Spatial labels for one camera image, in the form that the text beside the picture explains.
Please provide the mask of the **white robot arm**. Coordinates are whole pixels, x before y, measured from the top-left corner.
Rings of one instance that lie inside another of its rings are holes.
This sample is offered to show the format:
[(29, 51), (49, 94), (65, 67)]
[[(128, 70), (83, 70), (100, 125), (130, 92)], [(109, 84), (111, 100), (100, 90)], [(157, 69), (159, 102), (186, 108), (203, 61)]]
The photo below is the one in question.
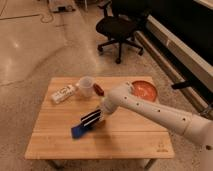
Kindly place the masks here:
[(150, 102), (133, 95), (130, 82), (110, 89), (100, 104), (104, 114), (114, 113), (123, 107), (182, 135), (201, 147), (199, 171), (213, 169), (213, 120), (170, 106)]

